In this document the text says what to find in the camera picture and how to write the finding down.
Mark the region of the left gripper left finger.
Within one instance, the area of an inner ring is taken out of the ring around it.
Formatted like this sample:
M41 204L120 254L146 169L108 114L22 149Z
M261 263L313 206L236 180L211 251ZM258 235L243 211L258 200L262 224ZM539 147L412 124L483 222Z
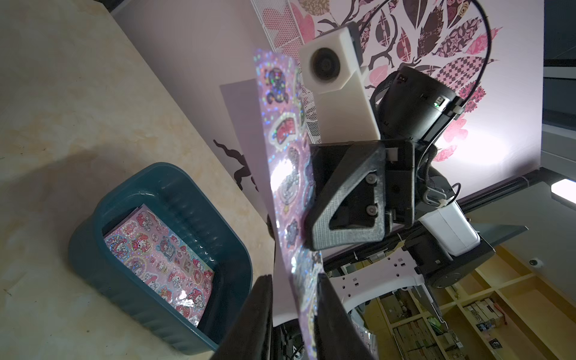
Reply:
M240 314L211 360L261 360L270 357L272 336L273 280L258 277Z

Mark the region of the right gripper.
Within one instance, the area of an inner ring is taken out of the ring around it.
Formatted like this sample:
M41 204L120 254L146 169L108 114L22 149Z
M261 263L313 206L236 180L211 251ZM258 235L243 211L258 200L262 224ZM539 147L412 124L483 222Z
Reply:
M393 223L413 224L416 165L409 140L313 145L311 160L316 190L304 220L310 249L379 242Z

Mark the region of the teal plastic storage box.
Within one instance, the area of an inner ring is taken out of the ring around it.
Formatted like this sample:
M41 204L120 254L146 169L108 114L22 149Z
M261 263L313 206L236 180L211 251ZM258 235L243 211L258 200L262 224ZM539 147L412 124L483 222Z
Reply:
M248 250L191 177L155 163L76 228L72 269L186 355L216 350L252 285Z

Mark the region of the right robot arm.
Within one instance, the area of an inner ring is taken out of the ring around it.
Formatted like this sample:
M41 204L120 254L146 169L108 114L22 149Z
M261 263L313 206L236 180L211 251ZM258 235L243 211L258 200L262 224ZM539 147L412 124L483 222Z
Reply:
M343 308L414 288L427 309L433 290L450 287L523 232L520 226L477 230L457 204L459 186L432 167L434 139L464 111L450 88L411 67L389 75L370 99L381 139L314 145L316 199L304 222L311 246L378 242L399 223L423 228L384 260L334 277Z

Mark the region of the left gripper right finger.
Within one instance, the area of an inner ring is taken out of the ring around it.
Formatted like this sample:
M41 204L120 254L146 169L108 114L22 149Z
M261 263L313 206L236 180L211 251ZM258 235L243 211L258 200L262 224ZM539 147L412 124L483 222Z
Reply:
M373 354L355 330L326 274L318 275L315 339L322 360L369 360Z

